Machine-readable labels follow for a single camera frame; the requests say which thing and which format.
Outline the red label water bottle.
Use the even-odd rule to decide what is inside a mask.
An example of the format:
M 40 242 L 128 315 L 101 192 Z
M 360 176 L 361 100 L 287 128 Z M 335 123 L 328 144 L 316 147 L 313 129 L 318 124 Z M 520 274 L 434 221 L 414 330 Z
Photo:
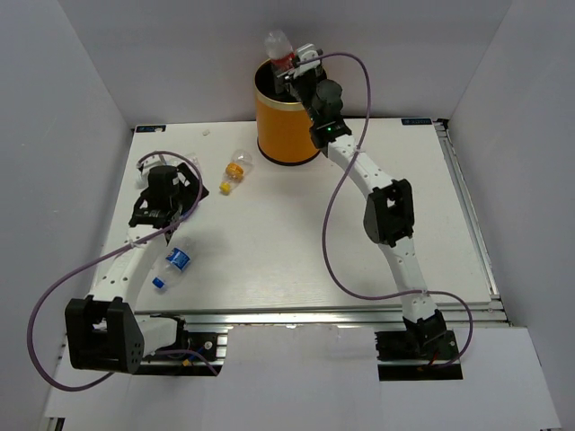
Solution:
M 275 30 L 267 33 L 264 48 L 276 74 L 289 73 L 294 68 L 296 53 L 283 31 Z

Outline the blue cap pepsi bottle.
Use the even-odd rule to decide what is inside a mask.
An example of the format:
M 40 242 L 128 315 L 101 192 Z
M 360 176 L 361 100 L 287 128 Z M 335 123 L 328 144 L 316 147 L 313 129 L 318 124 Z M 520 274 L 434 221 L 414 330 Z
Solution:
M 161 266 L 152 280 L 159 292 L 165 292 L 180 284 L 191 263 L 193 242 L 188 237 L 175 239 L 168 245 L 167 254 L 161 260 Z

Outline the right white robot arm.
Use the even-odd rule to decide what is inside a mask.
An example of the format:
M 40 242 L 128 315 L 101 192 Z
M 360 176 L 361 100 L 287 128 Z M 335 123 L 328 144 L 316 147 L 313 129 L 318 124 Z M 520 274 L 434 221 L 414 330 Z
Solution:
M 344 170 L 366 200 L 363 226 L 367 237 L 383 252 L 402 301 L 407 350 L 418 358 L 435 351 L 447 326 L 427 293 L 414 241 L 414 205 L 411 184 L 396 180 L 361 151 L 361 142 L 346 125 L 342 89 L 326 77 L 319 61 L 290 70 L 271 66 L 275 91 L 300 102 L 312 126 L 312 142 L 331 162 Z

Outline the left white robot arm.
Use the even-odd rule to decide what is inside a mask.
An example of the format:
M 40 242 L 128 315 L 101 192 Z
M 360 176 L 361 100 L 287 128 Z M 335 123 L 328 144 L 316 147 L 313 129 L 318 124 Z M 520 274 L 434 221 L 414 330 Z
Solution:
M 191 245 L 176 239 L 175 223 L 208 191 L 187 163 L 156 165 L 147 174 L 128 221 L 127 250 L 115 256 L 107 273 L 84 299 L 65 309 L 71 365 L 75 369 L 133 374 L 142 360 L 161 350 L 184 356 L 190 336 L 182 319 L 134 313 L 142 288 L 165 293 L 191 263 Z

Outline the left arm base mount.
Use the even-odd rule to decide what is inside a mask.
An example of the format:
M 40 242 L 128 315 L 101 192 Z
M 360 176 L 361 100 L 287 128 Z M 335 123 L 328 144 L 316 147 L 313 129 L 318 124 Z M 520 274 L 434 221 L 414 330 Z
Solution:
M 158 353 L 145 356 L 136 375 L 217 376 L 225 359 L 226 334 L 197 329 L 182 317 L 171 319 L 176 321 L 175 341 L 160 347 Z

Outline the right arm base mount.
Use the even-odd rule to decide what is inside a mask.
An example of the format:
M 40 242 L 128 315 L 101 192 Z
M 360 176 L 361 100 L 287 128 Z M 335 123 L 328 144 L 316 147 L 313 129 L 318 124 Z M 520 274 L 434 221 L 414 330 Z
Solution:
M 459 381 L 464 378 L 452 330 L 420 348 L 406 331 L 378 331 L 377 371 L 380 382 Z

